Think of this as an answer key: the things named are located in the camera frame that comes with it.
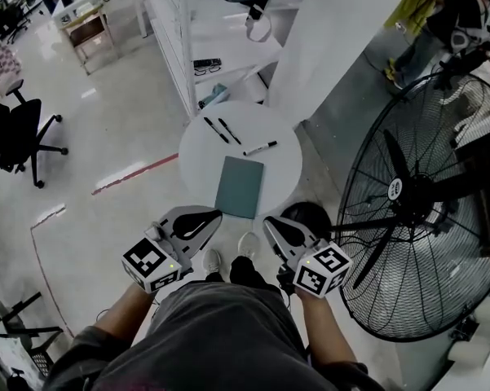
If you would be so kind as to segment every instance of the shoe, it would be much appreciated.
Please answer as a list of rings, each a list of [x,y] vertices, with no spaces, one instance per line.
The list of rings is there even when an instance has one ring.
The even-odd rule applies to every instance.
[[[239,239],[239,243],[237,244],[237,256],[247,257],[250,260],[253,260],[255,253],[259,250],[259,245],[259,237],[252,231],[247,231],[241,236],[241,239]]]
[[[205,273],[213,274],[214,272],[219,272],[219,267],[221,266],[221,257],[219,252],[215,249],[209,249],[205,252],[203,256],[203,269]]]
[[[391,68],[384,68],[384,75],[391,82],[395,82],[395,73]]]
[[[388,64],[390,65],[391,71],[393,71],[393,73],[395,73],[395,60],[393,58],[389,58]]]

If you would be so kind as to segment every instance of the eyeglasses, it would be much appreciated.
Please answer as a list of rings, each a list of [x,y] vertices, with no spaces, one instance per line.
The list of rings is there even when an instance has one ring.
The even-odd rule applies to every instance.
[[[221,69],[220,65],[208,67],[208,68],[194,68],[194,75],[205,75],[207,72],[217,72]]]

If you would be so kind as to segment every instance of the black fan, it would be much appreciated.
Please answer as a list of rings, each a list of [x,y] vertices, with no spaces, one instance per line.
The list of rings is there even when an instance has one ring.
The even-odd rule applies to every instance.
[[[333,228],[351,316],[385,340],[436,335],[490,293],[490,86],[434,74],[369,131]]]

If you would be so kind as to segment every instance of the pen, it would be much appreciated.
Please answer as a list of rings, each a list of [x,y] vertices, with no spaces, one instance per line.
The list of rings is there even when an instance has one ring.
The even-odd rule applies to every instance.
[[[227,124],[225,123],[225,121],[223,119],[219,119],[219,123],[221,123],[223,125],[223,127],[227,130],[227,132],[230,134],[230,136],[232,136],[234,138],[234,140],[241,145],[241,142],[239,142],[239,139],[236,138],[236,136],[232,133],[232,131],[227,126]]]
[[[220,137],[222,140],[224,140],[226,143],[230,143],[230,142],[228,142],[227,137],[226,137],[224,134],[220,133],[220,132],[219,132],[219,130],[217,130],[217,128],[214,126],[214,123],[212,123],[212,121],[211,121],[210,119],[207,119],[206,117],[203,117],[203,119],[205,119],[206,123],[208,123],[208,125],[209,125],[209,126],[212,128],[212,129],[214,129],[214,132],[215,132],[216,134],[218,134],[218,135],[219,135],[219,137]]]
[[[244,156],[250,156],[250,155],[253,155],[254,153],[268,149],[269,147],[274,147],[276,144],[277,144],[277,141],[274,140],[272,142],[265,143],[264,145],[261,145],[260,147],[255,147],[254,149],[250,149],[249,151],[244,151],[243,155]]]

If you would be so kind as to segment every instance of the teal notebook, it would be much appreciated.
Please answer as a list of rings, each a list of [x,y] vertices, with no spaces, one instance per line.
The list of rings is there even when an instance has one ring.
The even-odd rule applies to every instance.
[[[255,218],[264,164],[225,157],[215,208],[237,217]]]

